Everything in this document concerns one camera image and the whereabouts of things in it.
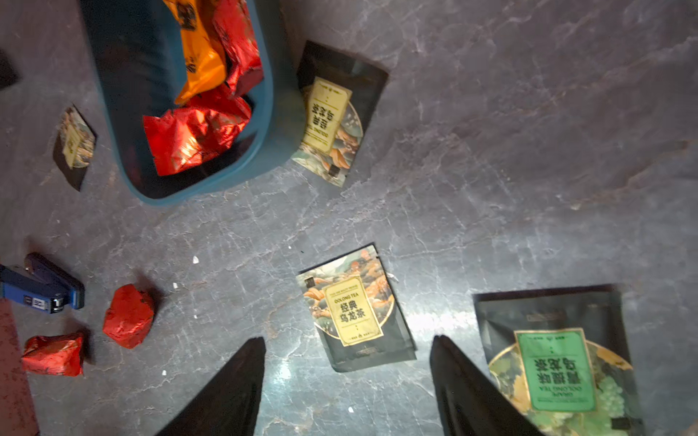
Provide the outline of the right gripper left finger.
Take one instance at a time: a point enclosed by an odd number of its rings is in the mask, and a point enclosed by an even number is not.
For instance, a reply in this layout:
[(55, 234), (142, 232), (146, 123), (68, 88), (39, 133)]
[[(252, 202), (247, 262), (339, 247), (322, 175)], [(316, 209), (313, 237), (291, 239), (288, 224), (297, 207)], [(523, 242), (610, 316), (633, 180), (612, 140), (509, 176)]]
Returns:
[(161, 435), (252, 435), (262, 399), (265, 340), (251, 338)]

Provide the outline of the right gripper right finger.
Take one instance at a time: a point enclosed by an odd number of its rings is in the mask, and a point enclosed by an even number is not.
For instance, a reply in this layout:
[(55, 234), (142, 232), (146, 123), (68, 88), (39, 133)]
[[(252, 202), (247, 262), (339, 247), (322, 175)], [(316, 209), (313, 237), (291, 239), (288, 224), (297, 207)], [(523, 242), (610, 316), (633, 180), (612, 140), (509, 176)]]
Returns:
[(541, 434), (449, 337), (434, 336), (430, 367), (444, 434)]

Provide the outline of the green-label tea bag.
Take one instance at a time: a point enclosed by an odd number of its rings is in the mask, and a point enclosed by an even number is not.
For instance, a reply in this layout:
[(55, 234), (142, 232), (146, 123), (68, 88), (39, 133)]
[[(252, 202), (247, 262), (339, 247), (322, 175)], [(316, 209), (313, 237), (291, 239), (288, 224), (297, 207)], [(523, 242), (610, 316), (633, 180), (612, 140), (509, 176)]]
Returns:
[(614, 285), (476, 294), (498, 391), (546, 435), (643, 435)]

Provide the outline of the red foil tea bag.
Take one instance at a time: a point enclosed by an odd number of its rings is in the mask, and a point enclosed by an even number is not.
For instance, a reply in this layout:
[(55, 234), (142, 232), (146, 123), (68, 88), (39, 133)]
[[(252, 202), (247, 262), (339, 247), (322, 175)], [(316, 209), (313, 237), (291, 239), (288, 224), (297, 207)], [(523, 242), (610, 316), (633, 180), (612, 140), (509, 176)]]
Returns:
[(105, 313), (103, 333), (118, 345), (134, 349), (145, 341), (155, 314), (155, 303), (147, 292), (133, 284), (122, 286)]
[(25, 343), (22, 365), (31, 374), (76, 377), (83, 374), (85, 336), (34, 336)]

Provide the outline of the black oolong tea bag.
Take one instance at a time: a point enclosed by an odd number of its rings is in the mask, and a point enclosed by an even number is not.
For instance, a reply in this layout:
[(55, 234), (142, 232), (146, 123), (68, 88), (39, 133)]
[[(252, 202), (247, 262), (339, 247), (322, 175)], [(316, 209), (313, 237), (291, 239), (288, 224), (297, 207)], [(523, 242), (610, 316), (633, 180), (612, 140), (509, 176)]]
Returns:
[(305, 269), (296, 281), (336, 372), (416, 359), (412, 334), (374, 245)]
[(94, 156), (96, 135), (80, 112), (71, 105), (65, 109), (57, 130), (53, 158), (67, 183), (80, 192)]

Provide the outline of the small red tea bag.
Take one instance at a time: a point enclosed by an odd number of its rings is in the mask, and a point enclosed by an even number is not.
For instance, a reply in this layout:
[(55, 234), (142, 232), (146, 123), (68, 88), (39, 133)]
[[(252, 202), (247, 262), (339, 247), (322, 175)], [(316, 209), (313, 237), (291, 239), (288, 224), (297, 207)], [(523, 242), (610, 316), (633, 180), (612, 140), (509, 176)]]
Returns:
[(229, 150), (249, 124), (252, 107), (224, 85), (198, 94), (143, 126), (159, 176), (179, 174)]

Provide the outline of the black yellow-label tea bag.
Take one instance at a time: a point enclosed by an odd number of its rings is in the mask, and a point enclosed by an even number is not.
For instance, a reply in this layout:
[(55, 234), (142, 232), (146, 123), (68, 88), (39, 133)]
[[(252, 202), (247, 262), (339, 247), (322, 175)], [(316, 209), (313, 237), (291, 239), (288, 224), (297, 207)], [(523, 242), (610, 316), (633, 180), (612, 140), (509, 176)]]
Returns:
[(343, 187), (389, 74), (377, 65), (308, 41), (297, 77), (306, 126), (292, 161)]

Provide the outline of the orange tea bag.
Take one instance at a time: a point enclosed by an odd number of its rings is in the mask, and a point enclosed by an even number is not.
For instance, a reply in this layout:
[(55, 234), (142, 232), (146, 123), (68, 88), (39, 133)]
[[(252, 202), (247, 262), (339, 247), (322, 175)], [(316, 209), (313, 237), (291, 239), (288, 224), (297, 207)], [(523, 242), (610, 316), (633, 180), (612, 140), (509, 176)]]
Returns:
[(212, 90), (227, 78), (225, 50), (214, 28), (216, 0), (164, 0), (180, 27), (186, 83), (174, 100), (184, 105), (197, 94)]

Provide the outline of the teal plastic storage box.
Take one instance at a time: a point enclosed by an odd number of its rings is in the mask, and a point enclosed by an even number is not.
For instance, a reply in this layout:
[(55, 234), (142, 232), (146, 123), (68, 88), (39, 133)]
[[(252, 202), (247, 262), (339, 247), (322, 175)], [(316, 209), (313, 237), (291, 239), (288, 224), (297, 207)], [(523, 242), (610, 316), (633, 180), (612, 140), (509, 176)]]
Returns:
[(116, 163), (131, 192), (149, 205), (175, 205), (225, 191), (283, 165), (300, 147), (306, 112), (278, 1), (250, 1), (263, 81), (247, 99), (251, 122), (230, 150), (191, 170), (159, 176), (144, 116), (175, 106), (185, 84), (179, 26), (161, 1), (82, 1), (81, 16), (98, 77)]

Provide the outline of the blue stapler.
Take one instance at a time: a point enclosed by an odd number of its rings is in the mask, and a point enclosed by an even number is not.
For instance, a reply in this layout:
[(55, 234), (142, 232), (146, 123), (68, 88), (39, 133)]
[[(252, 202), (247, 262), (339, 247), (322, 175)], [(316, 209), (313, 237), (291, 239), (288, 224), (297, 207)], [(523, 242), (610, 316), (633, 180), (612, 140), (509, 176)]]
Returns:
[(45, 256), (31, 253), (23, 267), (1, 265), (1, 297), (46, 314), (85, 306), (85, 287)]

